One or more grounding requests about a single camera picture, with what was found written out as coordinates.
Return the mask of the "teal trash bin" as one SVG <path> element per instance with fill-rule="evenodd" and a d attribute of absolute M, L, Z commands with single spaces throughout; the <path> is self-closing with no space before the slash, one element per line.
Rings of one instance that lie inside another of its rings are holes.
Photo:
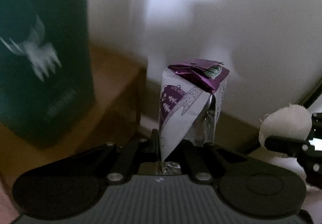
<path fill-rule="evenodd" d="M 1 0 L 1 123 L 46 148 L 93 102 L 87 0 Z"/>

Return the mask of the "purple white snack wrapper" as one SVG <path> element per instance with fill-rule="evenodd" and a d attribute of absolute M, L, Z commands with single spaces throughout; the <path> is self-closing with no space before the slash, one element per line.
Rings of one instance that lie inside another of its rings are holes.
<path fill-rule="evenodd" d="M 215 140 L 230 71 L 205 59 L 169 65 L 162 73 L 159 105 L 161 159 L 184 139 L 195 146 Z"/>

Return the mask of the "clear plastic wrapper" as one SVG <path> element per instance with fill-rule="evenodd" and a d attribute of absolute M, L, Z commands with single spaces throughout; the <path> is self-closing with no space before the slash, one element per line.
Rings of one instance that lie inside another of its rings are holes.
<path fill-rule="evenodd" d="M 164 175 L 180 175 L 181 166 L 177 162 L 163 162 L 162 163 L 162 173 Z"/>

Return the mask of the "white wardrobe door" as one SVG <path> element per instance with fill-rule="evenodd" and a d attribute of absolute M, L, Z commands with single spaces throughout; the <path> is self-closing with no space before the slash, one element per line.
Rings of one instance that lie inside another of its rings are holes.
<path fill-rule="evenodd" d="M 148 0 L 146 112 L 156 118 L 162 71 L 188 59 L 230 71 L 223 111 L 257 126 L 321 79 L 321 0 Z"/>

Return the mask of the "white tissue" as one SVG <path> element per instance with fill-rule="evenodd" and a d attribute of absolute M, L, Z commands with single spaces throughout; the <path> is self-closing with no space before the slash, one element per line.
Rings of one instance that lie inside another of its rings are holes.
<path fill-rule="evenodd" d="M 304 141 L 311 128 L 310 112 L 301 105 L 290 104 L 265 116 L 259 130 L 259 142 L 264 147 L 266 139 L 270 136 Z"/>

